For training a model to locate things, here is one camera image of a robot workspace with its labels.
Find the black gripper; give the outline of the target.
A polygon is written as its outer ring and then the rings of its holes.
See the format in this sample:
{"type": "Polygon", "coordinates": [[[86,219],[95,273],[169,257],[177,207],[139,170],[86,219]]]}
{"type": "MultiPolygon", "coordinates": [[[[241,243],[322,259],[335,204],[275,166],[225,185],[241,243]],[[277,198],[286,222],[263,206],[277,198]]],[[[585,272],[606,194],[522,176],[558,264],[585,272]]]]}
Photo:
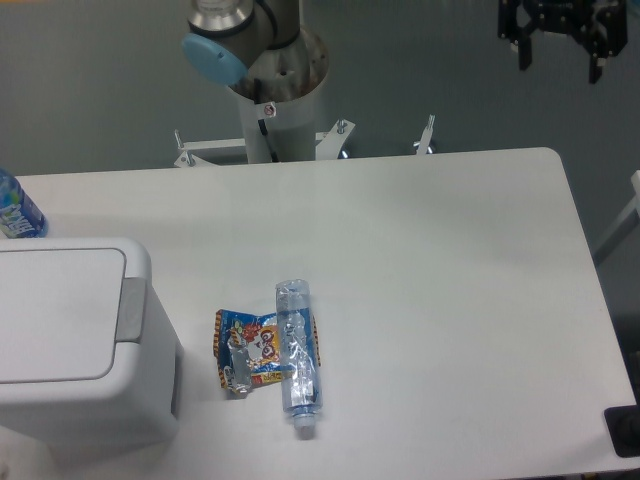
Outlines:
{"type": "Polygon", "coordinates": [[[518,55],[520,70],[532,63],[531,35],[535,30],[581,33],[589,54],[588,81],[596,84],[606,61],[628,42],[625,1],[500,1],[497,36],[508,40],[518,55]]]}

